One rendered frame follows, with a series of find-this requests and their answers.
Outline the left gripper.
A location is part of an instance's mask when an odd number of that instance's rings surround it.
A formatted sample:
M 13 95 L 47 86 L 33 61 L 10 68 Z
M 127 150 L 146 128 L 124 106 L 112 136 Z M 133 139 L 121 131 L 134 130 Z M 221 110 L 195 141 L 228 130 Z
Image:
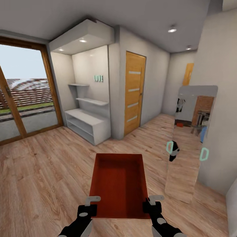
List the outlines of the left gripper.
M 90 206 L 79 205 L 77 216 L 84 210 L 89 210 L 91 213 L 91 217 L 96 216 L 97 214 L 97 204 L 91 204 Z

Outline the storage box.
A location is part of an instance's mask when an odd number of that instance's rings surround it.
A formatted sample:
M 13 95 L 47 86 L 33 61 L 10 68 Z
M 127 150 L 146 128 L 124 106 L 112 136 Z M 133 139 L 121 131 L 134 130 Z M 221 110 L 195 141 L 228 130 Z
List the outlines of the storage box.
M 100 196 L 92 218 L 151 219 L 142 154 L 96 154 L 89 196 Z

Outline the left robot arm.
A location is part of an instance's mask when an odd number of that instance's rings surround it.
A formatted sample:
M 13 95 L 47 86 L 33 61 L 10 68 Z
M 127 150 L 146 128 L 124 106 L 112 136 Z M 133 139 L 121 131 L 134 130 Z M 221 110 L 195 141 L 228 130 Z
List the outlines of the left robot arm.
M 97 214 L 97 204 L 90 204 L 90 202 L 98 202 L 100 200 L 100 196 L 86 197 L 85 205 L 79 205 L 78 207 L 78 219 L 70 226 L 65 226 L 57 237 L 88 237 L 93 226 L 91 218 Z

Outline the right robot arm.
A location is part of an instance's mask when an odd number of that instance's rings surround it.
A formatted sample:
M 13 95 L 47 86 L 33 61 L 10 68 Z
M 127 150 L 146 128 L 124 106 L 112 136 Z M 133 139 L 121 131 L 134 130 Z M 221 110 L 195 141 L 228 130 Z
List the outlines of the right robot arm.
M 167 221 L 161 215 L 162 208 L 159 200 L 164 200 L 163 195 L 150 195 L 149 200 L 147 198 L 145 200 L 145 202 L 142 202 L 143 212 L 151 215 L 154 237 L 189 237 L 182 233 L 179 228 L 167 224 Z

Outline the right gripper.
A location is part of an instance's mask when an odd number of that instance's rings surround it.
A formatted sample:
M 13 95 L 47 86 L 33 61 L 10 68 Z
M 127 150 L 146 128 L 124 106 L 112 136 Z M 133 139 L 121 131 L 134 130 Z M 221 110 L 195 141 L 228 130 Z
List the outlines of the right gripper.
M 143 212 L 144 213 L 149 213 L 149 215 L 151 215 L 151 213 L 154 211 L 154 210 L 157 210 L 158 212 L 162 212 L 162 208 L 161 208 L 161 202 L 159 201 L 156 201 L 156 205 L 151 205 L 149 203 L 149 200 L 147 198 L 145 198 L 145 202 L 142 202 L 142 206 L 143 206 Z

